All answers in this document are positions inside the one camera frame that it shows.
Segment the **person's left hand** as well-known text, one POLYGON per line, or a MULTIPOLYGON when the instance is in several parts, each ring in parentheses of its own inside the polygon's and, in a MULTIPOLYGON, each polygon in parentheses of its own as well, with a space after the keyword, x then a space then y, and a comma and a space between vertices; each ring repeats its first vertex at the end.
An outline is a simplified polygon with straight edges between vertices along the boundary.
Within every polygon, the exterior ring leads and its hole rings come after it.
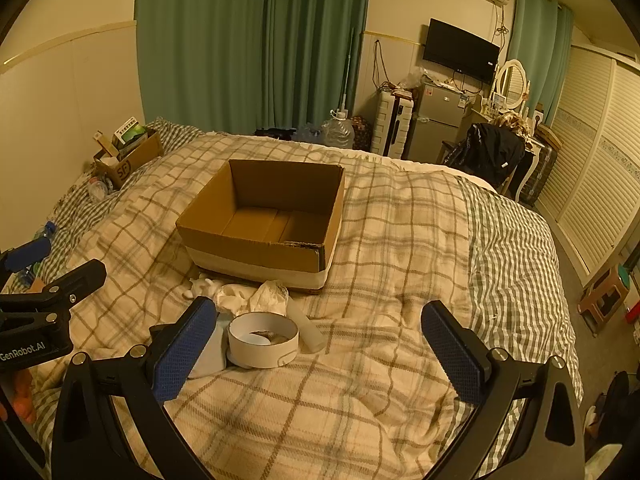
POLYGON ((32 373, 26 370, 14 370, 1 375, 1 390, 6 391, 15 414, 29 425, 37 419, 34 400, 32 400, 32 373))

